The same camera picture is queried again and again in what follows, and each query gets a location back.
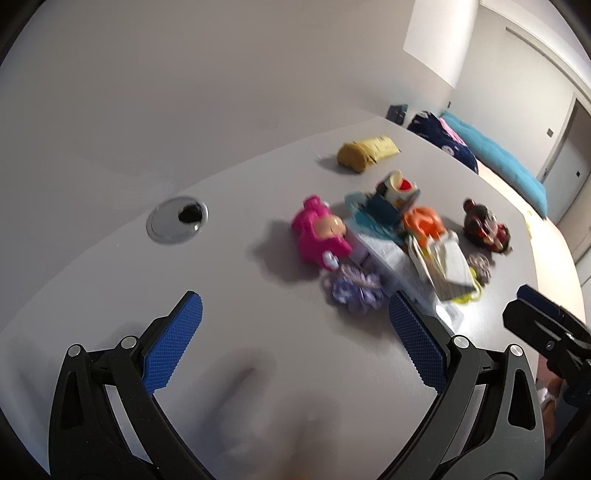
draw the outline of gray table surface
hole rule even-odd
[[[389,135],[396,157],[357,175],[335,166],[344,141]],[[514,252],[494,256],[492,282],[463,308],[459,333],[504,350],[517,339],[501,313],[524,283],[537,286],[525,220],[489,184],[419,137],[375,118],[298,141],[185,190],[209,209],[191,241],[152,242],[138,217],[48,282],[0,336],[0,401],[47,467],[55,381],[68,346],[111,348],[167,314],[186,290],[204,319],[167,388],[155,396],[182,438],[220,479],[374,479],[435,398],[381,310],[357,318],[329,303],[318,269],[300,262],[290,221],[317,193],[370,190],[390,170],[416,181],[419,204],[448,225],[468,196],[509,226]],[[537,354],[525,348],[535,371]],[[110,390],[131,448],[145,455]]]

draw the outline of yellow plush toy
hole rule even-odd
[[[388,137],[373,137],[360,142],[345,143],[336,156],[337,162],[352,168],[357,173],[388,157],[399,153],[400,150]]]

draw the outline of pink plush toy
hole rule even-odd
[[[315,262],[327,270],[336,270],[338,259],[353,251],[344,238],[345,224],[332,214],[318,195],[304,200],[304,209],[295,216],[291,227],[300,234],[297,246],[304,262]]]

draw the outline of brown plush toy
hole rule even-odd
[[[464,235],[477,247],[486,248],[491,252],[509,254],[511,234],[509,229],[496,221],[496,217],[484,205],[472,199],[464,201]]]

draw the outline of blue cushion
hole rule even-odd
[[[544,186],[507,150],[449,112],[441,116],[474,152],[476,158],[505,180],[542,218],[548,216]]]

